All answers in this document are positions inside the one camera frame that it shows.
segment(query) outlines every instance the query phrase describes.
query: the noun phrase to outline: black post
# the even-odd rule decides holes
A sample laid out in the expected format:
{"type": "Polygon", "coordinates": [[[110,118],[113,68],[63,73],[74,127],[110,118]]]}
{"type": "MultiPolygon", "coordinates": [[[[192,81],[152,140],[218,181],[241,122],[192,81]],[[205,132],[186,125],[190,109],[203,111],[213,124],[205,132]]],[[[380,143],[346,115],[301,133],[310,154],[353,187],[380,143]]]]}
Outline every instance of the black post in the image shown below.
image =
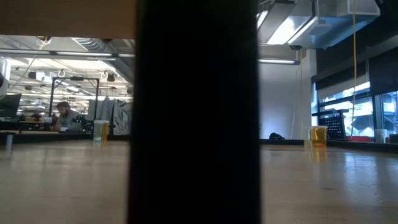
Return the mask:
{"type": "Polygon", "coordinates": [[[96,92],[95,92],[94,121],[95,121],[96,116],[97,116],[98,90],[100,88],[100,79],[96,78],[95,80],[97,81],[97,88],[96,88],[96,92]]]}
{"type": "Polygon", "coordinates": [[[52,78],[49,116],[51,116],[51,114],[52,114],[52,101],[54,99],[54,89],[55,89],[55,81],[56,81],[56,79],[57,79],[57,77],[53,77],[52,78]]]}
{"type": "Polygon", "coordinates": [[[260,223],[258,1],[138,9],[128,222],[260,223]]]}

